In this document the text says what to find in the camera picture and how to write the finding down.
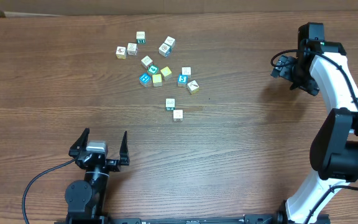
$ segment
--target cable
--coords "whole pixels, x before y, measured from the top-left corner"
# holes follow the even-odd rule
[[[353,87],[352,87],[352,83],[349,79],[349,77],[347,76],[346,72],[343,70],[342,66],[338,65],[335,61],[333,61],[332,59],[330,59],[329,57],[321,54],[321,53],[318,53],[318,52],[313,52],[313,51],[310,51],[310,50],[298,50],[298,49],[292,49],[292,50],[284,50],[276,55],[273,56],[273,58],[271,59],[270,61],[270,64],[273,66],[273,67],[285,67],[287,65],[291,65],[293,63],[288,63],[288,64],[285,64],[285,65],[275,65],[273,63],[274,59],[276,59],[278,56],[280,55],[283,55],[285,53],[291,53],[291,52],[303,52],[303,53],[308,53],[308,54],[312,54],[312,55],[317,55],[317,56],[320,56],[322,58],[324,58],[325,60],[327,60],[329,63],[333,64],[343,75],[345,81],[346,81],[346,84],[347,84],[347,87],[349,89],[349,92],[352,96],[352,99],[353,99],[353,102],[358,110],[358,98],[356,97],[356,94],[354,93],[354,90],[353,90]],[[330,187],[329,190],[327,190],[327,192],[324,193],[324,195],[320,198],[320,200],[317,202],[316,205],[314,205],[314,207],[312,208],[312,210],[310,210],[310,213],[306,219],[306,221],[304,222],[305,224],[308,224],[308,222],[310,221],[310,218],[311,216],[314,214],[314,212],[317,210],[317,208],[321,205],[321,203],[326,199],[326,197],[331,193],[331,192],[334,192],[335,189],[349,189],[349,190],[356,190],[358,191],[358,187],[352,187],[352,186],[347,186],[347,185],[337,185],[337,186],[333,186],[333,187]]]
[[[23,213],[23,219],[24,219],[25,224],[30,224],[30,223],[29,223],[29,219],[27,218],[27,214],[25,213],[25,196],[27,196],[27,193],[28,193],[28,191],[29,191],[31,185],[32,185],[38,178],[40,178],[41,176],[43,176],[44,174],[47,174],[47,173],[49,173],[49,172],[51,172],[51,171],[57,170],[57,169],[62,168],[62,167],[64,167],[64,166],[67,166],[68,164],[71,164],[71,163],[74,162],[75,160],[76,160],[76,158],[75,158],[75,159],[72,159],[72,160],[70,160],[70,161],[68,161],[68,162],[65,162],[65,163],[63,163],[63,164],[60,164],[59,166],[55,166],[55,167],[53,167],[53,168],[50,168],[50,169],[48,169],[48,170],[45,170],[45,171],[43,171],[42,173],[36,175],[36,176],[30,181],[30,183],[27,185],[27,187],[26,187],[25,190],[24,190],[23,199],[22,199],[22,213]]]

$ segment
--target table surface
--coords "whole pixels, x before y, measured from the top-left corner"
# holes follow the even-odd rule
[[[23,223],[26,185],[68,161],[85,127],[89,139],[107,140],[110,158],[128,131],[131,165],[109,181],[113,217],[274,212],[309,173],[310,144],[326,118],[321,94],[270,76],[271,57],[296,48],[309,21],[343,44],[358,86],[358,11],[0,19],[0,223]],[[139,30],[147,44],[118,60],[116,47]],[[163,58],[168,35],[177,44]],[[173,78],[144,88],[146,55]],[[181,67],[191,67],[198,93],[177,86]],[[172,121],[166,98],[184,110],[183,122]],[[65,189],[83,176],[72,164],[36,181],[31,223],[63,220]],[[358,223],[358,192],[342,190],[324,211],[333,223]]]

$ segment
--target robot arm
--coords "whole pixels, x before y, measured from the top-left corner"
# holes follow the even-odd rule
[[[358,98],[358,89],[347,67],[346,52],[340,43],[326,42],[323,25],[315,23],[299,28],[298,50],[297,58],[282,55],[272,76],[293,82],[291,90],[299,88],[314,96],[321,91],[329,115],[311,145],[313,169],[281,207],[283,221],[277,223],[305,223],[313,207],[331,187],[349,185],[358,179],[358,142],[347,140],[349,133],[358,136],[358,109],[344,75],[331,62],[305,51],[323,54],[340,65]],[[317,221],[320,211],[339,191],[336,189],[323,200],[307,224]]]

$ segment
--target toy block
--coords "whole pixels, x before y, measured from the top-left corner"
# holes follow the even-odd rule
[[[127,52],[129,55],[137,55],[137,44],[128,43]]]
[[[144,31],[136,32],[136,42],[138,44],[146,44],[146,33]]]
[[[149,56],[146,56],[142,59],[142,65],[147,70],[150,68],[150,66],[152,66],[152,64],[153,64],[153,60]]]
[[[190,91],[191,94],[193,94],[200,89],[200,86],[197,84],[196,80],[193,80],[187,83],[187,89]]]
[[[190,67],[182,67],[181,74],[186,75],[189,79],[191,79],[191,68]]]
[[[148,87],[152,83],[152,78],[148,76],[146,73],[144,73],[142,76],[140,76],[139,81],[140,84],[142,84],[145,87]]]
[[[186,87],[187,84],[187,76],[179,75],[178,76],[178,86]]]
[[[117,47],[116,51],[117,58],[125,59],[127,58],[127,50],[125,47]]]
[[[167,44],[162,44],[158,49],[158,52],[160,52],[160,55],[164,57],[168,57],[169,54],[171,53],[171,47]]]
[[[174,110],[175,109],[175,99],[166,99],[165,107],[167,110]]]
[[[183,121],[183,110],[173,110],[173,121]]]
[[[161,74],[153,75],[153,86],[162,86]]]
[[[168,67],[161,69],[161,74],[164,77],[165,81],[167,81],[168,79],[170,79],[172,77],[172,72]]]
[[[155,65],[151,65],[150,68],[147,70],[149,75],[155,75],[158,72],[158,67]]]
[[[167,45],[169,45],[169,46],[171,47],[171,50],[172,50],[173,47],[174,47],[175,44],[176,44],[176,41],[175,41],[174,38],[168,36],[164,43],[167,44]]]

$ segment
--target cube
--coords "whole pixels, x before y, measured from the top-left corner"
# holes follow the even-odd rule
[[[187,76],[179,75],[178,76],[178,86],[186,87],[187,84]]]
[[[117,47],[116,51],[117,58],[125,59],[127,58],[127,50],[125,47]]]
[[[137,55],[137,44],[128,43],[127,51],[129,55]]]
[[[191,94],[193,94],[200,89],[200,86],[197,84],[196,80],[193,80],[187,83],[187,89],[190,91]]]
[[[139,78],[140,84],[142,84],[144,87],[148,87],[152,83],[152,77],[148,76],[146,73],[144,73]]]
[[[183,110],[173,110],[173,121],[183,121]]]
[[[144,31],[136,32],[136,42],[138,44],[146,44],[146,33]]]
[[[181,74],[186,75],[189,79],[191,79],[191,68],[190,67],[182,67]]]
[[[168,36],[164,43],[168,44],[171,47],[171,49],[173,49],[173,47],[175,46],[176,41],[175,41],[174,38]]]
[[[153,86],[162,86],[161,74],[153,75]]]
[[[166,99],[165,107],[167,110],[174,110],[175,109],[175,99]]]
[[[170,79],[172,77],[172,72],[168,67],[161,69],[161,74],[164,77],[165,81],[167,81],[168,79]]]
[[[147,70],[150,68],[150,66],[152,66],[152,64],[153,64],[153,60],[149,56],[146,56],[142,59],[142,65]]]
[[[171,53],[171,47],[167,44],[162,44],[158,49],[158,52],[160,52],[160,55],[164,57],[168,57],[169,54]]]
[[[151,65],[150,68],[147,70],[149,75],[155,75],[158,72],[158,67],[155,65]]]

